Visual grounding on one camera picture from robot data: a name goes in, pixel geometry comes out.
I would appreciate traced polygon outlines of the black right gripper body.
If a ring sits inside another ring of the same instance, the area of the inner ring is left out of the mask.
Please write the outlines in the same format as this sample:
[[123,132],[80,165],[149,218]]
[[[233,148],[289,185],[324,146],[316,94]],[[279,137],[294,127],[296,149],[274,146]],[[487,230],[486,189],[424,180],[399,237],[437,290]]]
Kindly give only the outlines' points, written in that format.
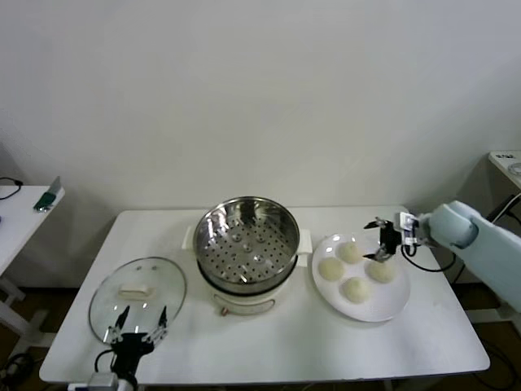
[[394,228],[392,222],[385,222],[379,232],[379,253],[381,255],[395,255],[401,246],[401,233]]

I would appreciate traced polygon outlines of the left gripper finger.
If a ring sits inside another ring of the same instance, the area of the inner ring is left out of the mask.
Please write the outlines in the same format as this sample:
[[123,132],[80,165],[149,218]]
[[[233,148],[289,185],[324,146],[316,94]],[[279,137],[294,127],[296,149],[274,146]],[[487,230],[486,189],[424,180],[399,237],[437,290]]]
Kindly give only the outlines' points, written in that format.
[[122,329],[129,315],[129,306],[127,305],[123,312],[117,317],[116,322],[112,326],[108,326],[103,337],[103,343],[106,345],[114,345],[123,341]]
[[167,306],[161,311],[156,327],[144,337],[146,343],[160,343],[168,333]]

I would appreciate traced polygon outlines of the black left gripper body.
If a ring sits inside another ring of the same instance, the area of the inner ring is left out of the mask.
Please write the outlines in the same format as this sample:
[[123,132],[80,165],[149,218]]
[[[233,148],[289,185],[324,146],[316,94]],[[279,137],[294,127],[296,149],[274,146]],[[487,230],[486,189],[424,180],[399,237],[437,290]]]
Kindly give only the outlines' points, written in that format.
[[119,377],[126,377],[136,374],[141,358],[151,354],[155,346],[146,333],[124,333],[111,343],[111,348],[116,355],[112,370]]

